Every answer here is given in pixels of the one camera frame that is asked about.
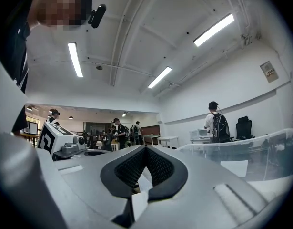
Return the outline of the black white-trimmed backpack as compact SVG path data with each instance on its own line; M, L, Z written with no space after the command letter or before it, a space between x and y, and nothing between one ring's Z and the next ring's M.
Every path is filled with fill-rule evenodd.
M213 142L214 143L226 143L230 142L230 132L228 122L224 115L217 113L213 115Z

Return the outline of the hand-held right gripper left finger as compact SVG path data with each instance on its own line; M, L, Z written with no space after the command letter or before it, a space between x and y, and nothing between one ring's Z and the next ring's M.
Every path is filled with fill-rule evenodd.
M54 162L38 149L46 197L40 194L46 229L146 229L146 214L134 217L131 191L118 174L134 171L145 156L137 146L98 156Z

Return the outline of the person's black t-shirt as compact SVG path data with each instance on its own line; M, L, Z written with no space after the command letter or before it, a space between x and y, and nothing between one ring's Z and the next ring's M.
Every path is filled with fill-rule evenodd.
M19 1L5 20L0 33L0 61L23 93L26 90L29 72L26 40L30 35L28 14L32 1Z

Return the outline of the brown wooden cabinet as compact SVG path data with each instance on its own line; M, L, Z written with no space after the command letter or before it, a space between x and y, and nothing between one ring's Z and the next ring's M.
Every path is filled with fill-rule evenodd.
M160 126L159 125L153 125L153 126L147 126L142 127L142 135L160 135Z

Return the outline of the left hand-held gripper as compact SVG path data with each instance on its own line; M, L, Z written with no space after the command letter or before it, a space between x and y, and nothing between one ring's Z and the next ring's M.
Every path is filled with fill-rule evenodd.
M83 151L85 156L110 153L110 151L101 149L88 149L83 136L79 136L60 125L50 122L44 123L37 148L47 150L53 161L68 159Z

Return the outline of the gray ceiling conduit junction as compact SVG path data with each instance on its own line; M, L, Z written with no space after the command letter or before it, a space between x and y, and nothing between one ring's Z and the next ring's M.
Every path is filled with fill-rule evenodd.
M241 35L241 48L249 46L254 40L260 40L262 37L261 33L258 31L255 35L242 34Z

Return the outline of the fluorescent ceiling light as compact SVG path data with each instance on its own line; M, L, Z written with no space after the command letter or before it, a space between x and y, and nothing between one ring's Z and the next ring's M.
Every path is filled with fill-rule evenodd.
M210 27L207 31L205 31L203 34L201 34L199 37L197 37L193 42L194 44L199 47L203 43L205 43L207 40L209 40L212 36L217 34L219 31L224 29L226 26L234 22L234 16L229 13L225 17L223 17L221 20L219 20L217 23L215 23L212 27Z
M76 72L76 75L78 77L82 78L83 74L82 74L80 61L79 61L79 57L78 57L77 44L75 42L68 43L68 49L69 49L69 54L70 54L71 61L72 61L74 70Z
M149 85L148 88L152 89L154 86L156 86L162 79L165 78L166 75L168 75L172 71L172 68L167 66Z

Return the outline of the clear plastic storage bin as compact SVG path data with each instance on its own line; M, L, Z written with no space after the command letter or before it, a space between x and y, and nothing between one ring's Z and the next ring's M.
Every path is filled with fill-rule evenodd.
M186 144L178 151L213 161L246 181L293 175L293 129L219 144Z

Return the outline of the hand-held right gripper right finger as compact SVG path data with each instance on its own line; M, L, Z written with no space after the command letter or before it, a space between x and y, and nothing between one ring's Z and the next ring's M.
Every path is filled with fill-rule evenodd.
M172 198L151 202L130 229L247 229L268 205L243 179L208 159L157 146L181 161L188 178Z

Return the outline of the black office chair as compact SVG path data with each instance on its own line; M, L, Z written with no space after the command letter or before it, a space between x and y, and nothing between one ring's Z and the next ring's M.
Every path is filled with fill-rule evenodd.
M237 140L246 140L252 139L254 136L251 134L252 130L252 121L248 116L244 116L238 119L236 124L236 141Z

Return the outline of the wall electrical panel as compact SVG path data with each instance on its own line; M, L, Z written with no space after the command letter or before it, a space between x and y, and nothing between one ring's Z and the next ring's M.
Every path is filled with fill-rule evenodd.
M262 65L260 65L260 68L261 68L265 78L267 79L268 83L271 83L279 78L278 74L276 73L276 71L270 61L267 61L267 62L263 63Z

